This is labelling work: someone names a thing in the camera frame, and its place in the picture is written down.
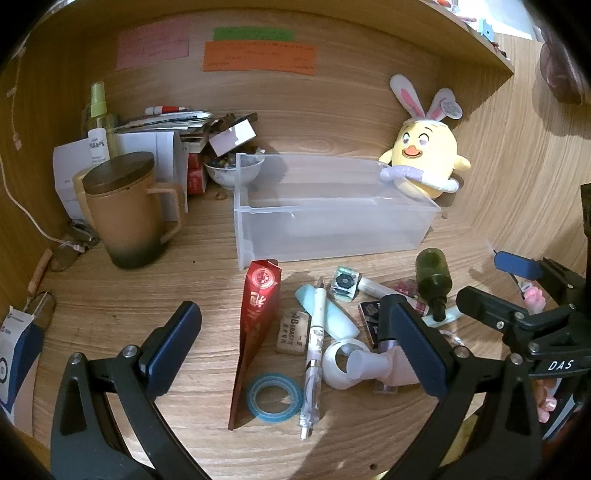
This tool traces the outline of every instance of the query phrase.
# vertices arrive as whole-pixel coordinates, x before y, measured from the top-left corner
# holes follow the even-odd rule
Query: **green glass bottle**
[[[445,255],[438,248],[427,248],[415,262],[419,295],[428,303],[437,322],[445,320],[447,294],[452,289],[452,276]]]

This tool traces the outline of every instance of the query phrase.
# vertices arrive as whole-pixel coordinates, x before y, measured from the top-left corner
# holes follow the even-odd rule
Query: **wooden lid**
[[[90,170],[82,186],[89,195],[109,193],[139,180],[153,168],[154,156],[150,152],[126,153]]]

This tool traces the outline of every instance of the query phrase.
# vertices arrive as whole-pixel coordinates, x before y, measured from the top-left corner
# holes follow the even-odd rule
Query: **blue tape roll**
[[[279,413],[269,413],[256,404],[256,396],[261,390],[268,387],[279,387],[285,390],[290,398],[291,404],[286,410]],[[304,401],[304,394],[300,387],[291,378],[281,374],[265,374],[256,377],[246,391],[246,405],[248,410],[258,419],[267,423],[281,423],[289,420],[301,409]]]

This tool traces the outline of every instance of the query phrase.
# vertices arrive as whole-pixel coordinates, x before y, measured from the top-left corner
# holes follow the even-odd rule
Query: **pink sticky note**
[[[189,56],[189,17],[175,17],[121,32],[117,70]]]

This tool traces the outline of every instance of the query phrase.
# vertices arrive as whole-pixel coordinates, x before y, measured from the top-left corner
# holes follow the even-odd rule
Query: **white pen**
[[[304,380],[304,403],[300,410],[302,440],[312,435],[312,429],[320,421],[320,386],[322,385],[322,343],[326,317],[326,290],[324,279],[319,278],[314,292],[314,312],[310,323],[306,377]]]

